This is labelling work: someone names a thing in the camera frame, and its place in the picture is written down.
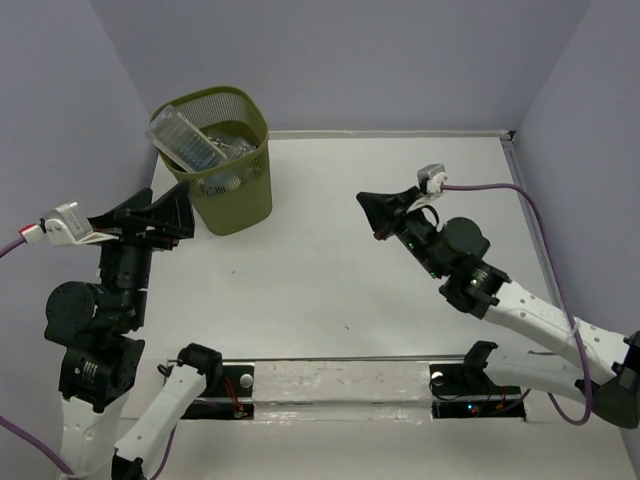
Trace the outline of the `Pocari Sweat blue bottle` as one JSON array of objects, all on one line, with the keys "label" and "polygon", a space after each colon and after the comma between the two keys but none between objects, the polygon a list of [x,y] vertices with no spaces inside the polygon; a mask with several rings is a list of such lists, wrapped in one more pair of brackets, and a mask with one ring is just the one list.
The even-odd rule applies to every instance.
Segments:
[{"label": "Pocari Sweat blue bottle", "polygon": [[200,181],[201,191],[204,196],[214,197],[235,191],[245,185],[251,179],[248,172],[241,174],[221,173],[208,176]]}]

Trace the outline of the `large ribbed clear bottle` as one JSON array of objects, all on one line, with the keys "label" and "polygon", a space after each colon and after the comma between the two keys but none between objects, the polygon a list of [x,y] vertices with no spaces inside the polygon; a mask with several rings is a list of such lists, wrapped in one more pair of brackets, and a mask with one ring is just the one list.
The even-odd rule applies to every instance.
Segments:
[{"label": "large ribbed clear bottle", "polygon": [[225,153],[173,105],[160,111],[145,135],[161,153],[189,173],[216,168],[227,161]]}]

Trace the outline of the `silver cap clear bottle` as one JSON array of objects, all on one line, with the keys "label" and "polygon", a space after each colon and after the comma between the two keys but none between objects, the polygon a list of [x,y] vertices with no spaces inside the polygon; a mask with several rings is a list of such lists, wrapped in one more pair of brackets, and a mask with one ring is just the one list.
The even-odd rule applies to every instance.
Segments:
[{"label": "silver cap clear bottle", "polygon": [[224,132],[214,131],[208,138],[222,151],[227,161],[242,158],[256,149],[254,144],[242,136],[233,136]]}]

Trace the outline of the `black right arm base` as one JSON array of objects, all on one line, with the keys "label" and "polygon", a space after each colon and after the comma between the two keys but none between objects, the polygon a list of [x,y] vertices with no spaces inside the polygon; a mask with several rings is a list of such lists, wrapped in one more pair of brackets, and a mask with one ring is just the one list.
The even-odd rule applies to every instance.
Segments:
[{"label": "black right arm base", "polygon": [[462,363],[432,364],[429,375],[436,420],[526,419],[520,387],[495,385],[484,373]]}]

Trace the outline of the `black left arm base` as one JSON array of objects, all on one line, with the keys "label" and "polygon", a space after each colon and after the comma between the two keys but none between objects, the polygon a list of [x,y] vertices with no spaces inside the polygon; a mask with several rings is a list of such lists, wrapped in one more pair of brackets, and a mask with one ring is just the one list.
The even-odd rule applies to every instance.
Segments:
[{"label": "black left arm base", "polygon": [[244,421],[254,417],[254,365],[225,363],[220,381],[207,386],[183,414],[183,420]]}]

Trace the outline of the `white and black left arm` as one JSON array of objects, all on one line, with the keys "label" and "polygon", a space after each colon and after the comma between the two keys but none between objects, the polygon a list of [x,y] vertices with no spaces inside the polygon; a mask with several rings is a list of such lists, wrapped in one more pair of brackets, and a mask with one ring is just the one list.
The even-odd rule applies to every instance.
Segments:
[{"label": "white and black left arm", "polygon": [[54,246],[100,249],[98,282],[65,282],[45,306],[44,337],[65,349],[59,377],[62,475],[144,479],[189,406],[215,392],[223,377],[221,353],[189,344],[165,370],[160,392],[133,429],[117,436],[145,347],[130,335],[144,325],[152,256],[195,233],[189,188],[179,183],[159,198],[143,188],[90,218],[78,204],[63,204],[42,218],[41,227]]}]

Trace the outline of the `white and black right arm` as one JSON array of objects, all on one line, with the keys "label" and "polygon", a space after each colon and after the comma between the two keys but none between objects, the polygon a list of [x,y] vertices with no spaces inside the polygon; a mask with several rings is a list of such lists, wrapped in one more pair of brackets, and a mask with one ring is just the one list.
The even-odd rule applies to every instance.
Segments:
[{"label": "white and black right arm", "polygon": [[440,294],[461,313],[504,327],[544,348],[512,353],[478,341],[460,368],[462,384],[482,392],[492,384],[544,391],[583,404],[588,413],[623,429],[639,426],[639,336],[570,317],[485,262],[489,240],[469,218],[442,226],[419,188],[356,196],[375,239],[397,238],[434,279]]}]

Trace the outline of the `olive green mesh bin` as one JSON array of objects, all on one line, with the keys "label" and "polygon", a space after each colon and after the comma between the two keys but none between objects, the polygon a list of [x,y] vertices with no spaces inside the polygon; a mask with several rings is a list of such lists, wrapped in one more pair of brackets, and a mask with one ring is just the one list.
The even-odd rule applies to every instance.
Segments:
[{"label": "olive green mesh bin", "polygon": [[[193,92],[157,107],[150,122],[173,105],[207,137],[214,131],[242,136],[256,146],[250,154],[209,170],[189,173],[161,153],[159,158],[178,183],[189,188],[193,208],[214,235],[230,235],[265,220],[272,211],[269,129],[253,99],[232,86],[216,86]],[[200,181],[221,173],[248,172],[251,179],[241,188],[223,195],[204,196]]]}]

